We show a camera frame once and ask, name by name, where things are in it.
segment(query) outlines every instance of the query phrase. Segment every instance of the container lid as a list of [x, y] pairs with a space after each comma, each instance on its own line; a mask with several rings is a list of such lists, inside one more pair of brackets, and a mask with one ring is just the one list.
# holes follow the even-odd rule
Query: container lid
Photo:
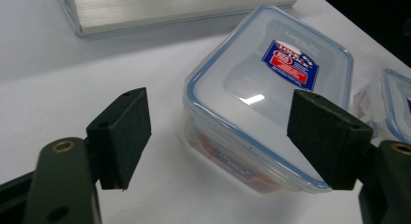
[[411, 144], [411, 79], [386, 69], [382, 84], [387, 126], [400, 141]]
[[262, 6], [189, 78], [184, 102], [293, 175], [330, 189], [287, 137], [288, 117], [294, 89], [347, 109], [352, 66], [340, 45], [279, 9]]

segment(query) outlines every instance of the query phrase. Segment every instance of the red and blue label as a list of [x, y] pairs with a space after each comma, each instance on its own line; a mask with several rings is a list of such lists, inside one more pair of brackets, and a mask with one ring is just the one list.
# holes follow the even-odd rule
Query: red and blue label
[[304, 90], [314, 89], [319, 66], [298, 48], [273, 41], [263, 61], [284, 80]]
[[411, 98], [407, 97], [407, 104], [408, 104], [408, 110], [410, 111], [411, 114]]

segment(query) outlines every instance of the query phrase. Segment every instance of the metal bolt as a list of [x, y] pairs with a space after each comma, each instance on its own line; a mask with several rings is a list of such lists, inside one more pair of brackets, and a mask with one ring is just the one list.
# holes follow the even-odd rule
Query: metal bolt
[[396, 152], [406, 154], [406, 155], [411, 155], [411, 146], [406, 145], [406, 144], [392, 144], [391, 147], [393, 150]]
[[55, 144], [51, 150], [54, 153], [64, 153], [69, 151], [70, 149], [72, 149], [75, 146], [75, 143], [72, 141], [63, 141], [60, 143]]

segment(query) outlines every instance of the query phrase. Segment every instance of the clear plastic container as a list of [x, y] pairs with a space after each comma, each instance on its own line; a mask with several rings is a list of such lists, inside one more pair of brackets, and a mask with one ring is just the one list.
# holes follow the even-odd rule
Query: clear plastic container
[[411, 144], [411, 79], [385, 69], [357, 92], [354, 102], [355, 116], [374, 129], [374, 144]]
[[187, 79], [179, 137], [253, 190], [331, 191], [286, 134], [294, 89], [347, 109], [346, 49], [273, 6], [250, 14]]

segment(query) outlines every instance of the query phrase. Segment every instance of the white surface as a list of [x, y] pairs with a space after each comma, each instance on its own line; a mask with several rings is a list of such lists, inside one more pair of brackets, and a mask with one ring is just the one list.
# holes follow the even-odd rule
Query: white surface
[[[384, 68], [410, 76], [324, 0], [299, 0], [288, 13], [351, 51], [352, 94]], [[84, 138], [86, 125], [113, 99], [146, 86], [153, 135], [129, 190], [99, 191], [104, 223], [361, 223], [359, 183], [352, 192], [263, 200], [197, 161], [176, 139], [183, 79], [240, 19], [84, 40], [56, 0], [0, 0], [0, 183], [32, 171], [51, 141]]]

